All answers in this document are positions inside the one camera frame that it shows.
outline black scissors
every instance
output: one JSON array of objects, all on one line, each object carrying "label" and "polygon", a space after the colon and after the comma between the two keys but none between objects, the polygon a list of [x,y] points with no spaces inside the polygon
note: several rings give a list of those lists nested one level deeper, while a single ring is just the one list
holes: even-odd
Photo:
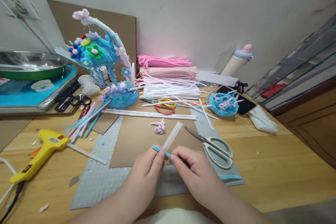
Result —
[{"label": "black scissors", "polygon": [[83,93],[81,93],[80,95],[74,96],[71,98],[70,100],[70,104],[73,106],[77,106],[80,104],[83,105],[90,105],[91,104],[91,99],[90,97],[83,95]]}]

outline pipe cleaner flower pot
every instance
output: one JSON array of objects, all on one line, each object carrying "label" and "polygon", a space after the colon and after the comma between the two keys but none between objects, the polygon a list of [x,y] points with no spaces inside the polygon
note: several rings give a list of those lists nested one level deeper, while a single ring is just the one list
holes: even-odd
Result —
[{"label": "pipe cleaner flower pot", "polygon": [[[139,97],[139,92],[132,90],[135,87],[135,67],[130,63],[129,56],[125,47],[119,38],[119,35],[111,30],[97,18],[89,16],[87,9],[76,11],[72,17],[80,20],[83,25],[97,25],[105,30],[105,38],[101,38],[98,33],[86,33],[78,37],[69,48],[71,59],[79,65],[87,68],[91,76],[95,79],[101,88],[105,88],[100,96],[100,101],[110,100],[108,106],[111,108],[126,108],[132,105]],[[126,81],[118,84],[114,74],[114,65],[120,61],[125,67],[122,68],[122,74]],[[104,73],[100,67],[105,66],[113,85],[105,81]]]},{"label": "pipe cleaner flower pot", "polygon": [[229,93],[216,93],[210,97],[209,103],[211,104],[210,109],[218,116],[229,117],[233,116],[238,111],[238,101],[233,95]]}]

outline white cloth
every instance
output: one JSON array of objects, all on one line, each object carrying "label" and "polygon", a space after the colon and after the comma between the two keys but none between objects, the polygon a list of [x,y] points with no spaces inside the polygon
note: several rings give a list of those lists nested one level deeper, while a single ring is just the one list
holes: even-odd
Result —
[{"label": "white cloth", "polygon": [[136,221],[135,224],[215,224],[212,220],[205,217],[200,212],[185,210],[181,208],[173,208],[161,210],[157,214],[149,216],[145,219]]},{"label": "white cloth", "polygon": [[268,118],[268,116],[259,105],[252,109],[248,113],[248,116],[258,130],[270,133],[278,132],[278,125]]}]

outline stainless steel bowl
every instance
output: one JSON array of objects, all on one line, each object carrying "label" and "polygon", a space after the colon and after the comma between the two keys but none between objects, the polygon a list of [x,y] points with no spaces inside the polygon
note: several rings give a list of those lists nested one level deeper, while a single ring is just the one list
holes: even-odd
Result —
[{"label": "stainless steel bowl", "polygon": [[60,75],[67,61],[37,52],[0,52],[0,77],[17,81],[37,81]]}]

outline white scissors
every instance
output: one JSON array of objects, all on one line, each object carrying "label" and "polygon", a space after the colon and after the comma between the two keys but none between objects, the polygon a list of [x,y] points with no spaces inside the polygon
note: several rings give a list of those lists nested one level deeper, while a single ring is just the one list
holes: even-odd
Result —
[{"label": "white scissors", "polygon": [[[209,138],[205,138],[205,137],[202,137],[201,135],[199,135],[198,133],[196,133],[195,131],[193,131],[192,129],[190,129],[188,127],[184,127],[184,128],[187,131],[189,131],[193,136],[195,136],[196,138],[198,138],[199,140],[202,141],[208,156],[218,167],[223,168],[223,169],[231,168],[232,163],[233,163],[233,161],[232,161],[232,158],[233,158],[232,149],[223,139],[218,138],[218,137],[214,137],[214,136],[209,137]],[[224,144],[225,147],[227,148],[227,151],[223,150],[218,145],[216,145],[213,142],[213,140],[219,141],[222,144]],[[225,160],[226,165],[221,165],[221,164],[217,163],[216,160],[211,156],[209,150],[212,150],[214,153],[216,153],[218,156],[220,156],[223,160]]]}]

